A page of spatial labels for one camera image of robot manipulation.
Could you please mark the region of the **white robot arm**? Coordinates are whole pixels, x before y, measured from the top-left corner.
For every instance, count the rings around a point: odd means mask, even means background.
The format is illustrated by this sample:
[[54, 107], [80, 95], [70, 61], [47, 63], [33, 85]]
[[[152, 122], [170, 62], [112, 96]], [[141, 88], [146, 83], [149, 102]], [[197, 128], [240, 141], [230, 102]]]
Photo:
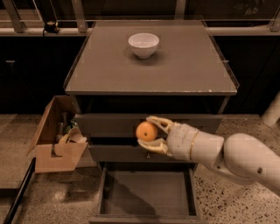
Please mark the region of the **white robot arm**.
[[255, 182], [280, 195], [280, 157], [244, 133], [228, 138], [150, 115], [136, 128], [139, 145], [179, 161], [198, 163], [241, 185]]

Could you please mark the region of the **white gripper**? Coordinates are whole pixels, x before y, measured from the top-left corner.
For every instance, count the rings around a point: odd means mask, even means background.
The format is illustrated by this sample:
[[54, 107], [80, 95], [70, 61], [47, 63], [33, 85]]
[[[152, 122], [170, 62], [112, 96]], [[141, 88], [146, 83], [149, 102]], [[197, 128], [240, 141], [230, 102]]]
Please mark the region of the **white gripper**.
[[141, 147], [147, 151], [168, 155], [177, 160], [192, 161], [191, 152], [195, 138], [200, 133], [198, 129], [177, 122], [173, 125], [172, 120], [154, 115], [147, 116], [146, 121], [160, 128], [165, 134], [168, 134], [168, 137], [166, 141], [163, 138], [153, 141], [138, 139]]

